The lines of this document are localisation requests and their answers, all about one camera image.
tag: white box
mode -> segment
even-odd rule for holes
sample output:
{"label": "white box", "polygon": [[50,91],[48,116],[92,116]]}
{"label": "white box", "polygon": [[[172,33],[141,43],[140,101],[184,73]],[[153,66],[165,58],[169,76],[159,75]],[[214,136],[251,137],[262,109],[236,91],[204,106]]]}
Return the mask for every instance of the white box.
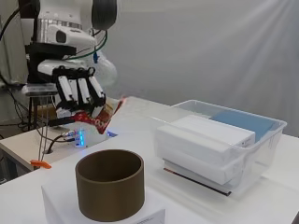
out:
{"label": "white box", "polygon": [[197,160],[222,167],[237,159],[242,153],[239,150],[241,146],[254,144],[255,133],[210,119],[187,116],[158,128],[155,141],[158,150],[173,148]]}
{"label": "white box", "polygon": [[[78,195],[74,176],[64,180],[54,180],[42,186],[45,212],[49,224],[95,224],[86,218],[78,208]],[[146,201],[138,213],[125,220],[111,224],[164,224],[163,203],[150,191],[146,191]]]}

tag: white wall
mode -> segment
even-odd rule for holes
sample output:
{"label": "white wall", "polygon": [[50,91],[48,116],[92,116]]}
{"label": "white wall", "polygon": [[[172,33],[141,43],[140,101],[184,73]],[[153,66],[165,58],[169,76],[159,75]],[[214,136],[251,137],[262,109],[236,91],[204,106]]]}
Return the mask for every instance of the white wall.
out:
{"label": "white wall", "polygon": [[197,99],[289,122],[299,135],[295,0],[122,0],[104,53],[112,96]]}

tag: orange tool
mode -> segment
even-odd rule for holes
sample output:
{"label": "orange tool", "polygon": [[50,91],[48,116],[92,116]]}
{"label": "orange tool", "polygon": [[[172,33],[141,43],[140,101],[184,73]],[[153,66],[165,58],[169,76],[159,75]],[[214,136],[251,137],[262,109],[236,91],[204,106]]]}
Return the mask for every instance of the orange tool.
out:
{"label": "orange tool", "polygon": [[32,164],[33,166],[44,167],[45,169],[52,168],[51,165],[49,165],[46,161],[35,161],[35,160],[31,160],[30,164]]}

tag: robotic hand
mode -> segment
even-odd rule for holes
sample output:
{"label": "robotic hand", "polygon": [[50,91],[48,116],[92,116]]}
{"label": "robotic hand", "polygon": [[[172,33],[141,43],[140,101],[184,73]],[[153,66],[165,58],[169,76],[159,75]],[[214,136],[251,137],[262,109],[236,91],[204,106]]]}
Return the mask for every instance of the robotic hand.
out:
{"label": "robotic hand", "polygon": [[94,77],[94,68],[66,61],[77,49],[96,45],[84,30],[106,31],[116,21],[117,0],[31,0],[36,11],[33,42],[29,46],[29,84],[54,83],[60,111],[73,116],[84,111],[97,118],[106,96]]}
{"label": "robotic hand", "polygon": [[94,77],[95,69],[80,63],[46,60],[38,66],[39,75],[55,83],[61,102],[57,109],[70,115],[83,110],[95,118],[106,103],[104,91]]}

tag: white table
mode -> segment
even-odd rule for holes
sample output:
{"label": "white table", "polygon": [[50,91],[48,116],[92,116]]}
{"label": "white table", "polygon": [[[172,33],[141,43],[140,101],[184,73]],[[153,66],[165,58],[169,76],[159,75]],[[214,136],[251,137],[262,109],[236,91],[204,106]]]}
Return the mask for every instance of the white table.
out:
{"label": "white table", "polygon": [[299,140],[283,135],[271,169],[243,196],[225,197],[210,189],[196,185],[162,170],[154,158],[152,134],[147,129],[154,124],[148,119],[149,108],[164,106],[146,102],[145,110],[123,115],[119,126],[120,136],[95,147],[56,161],[52,169],[40,169],[29,175],[0,186],[1,223],[46,223],[41,185],[52,178],[73,174],[75,164],[85,155],[107,148],[123,148],[139,153],[146,163],[146,184],[165,201],[167,224],[181,223],[292,223],[299,210]]}
{"label": "white table", "polygon": [[[144,116],[150,114],[151,110],[160,110],[166,108],[166,105],[161,105],[146,100],[142,100],[135,97],[129,97],[126,99],[125,104],[118,111],[118,113],[112,118],[109,125],[109,129],[113,130],[114,133],[128,133],[132,129],[132,125],[128,123],[133,117],[135,119],[143,119]],[[49,128],[48,138],[53,139],[67,130],[64,129],[52,129]],[[12,170],[8,179],[16,177],[16,167],[14,164],[17,163],[25,171],[33,171],[34,167],[30,164],[30,160],[37,160],[38,150],[40,143],[40,135],[37,131],[31,131],[28,133],[22,133],[13,137],[6,138],[0,141],[0,149],[2,149],[6,156],[9,158],[7,167],[3,166],[8,173],[8,168]],[[49,147],[50,141],[47,142],[46,148]],[[54,144],[53,153],[45,155],[44,161],[53,163],[64,159],[70,155],[80,152],[83,148],[74,147],[69,143],[57,143]]]}

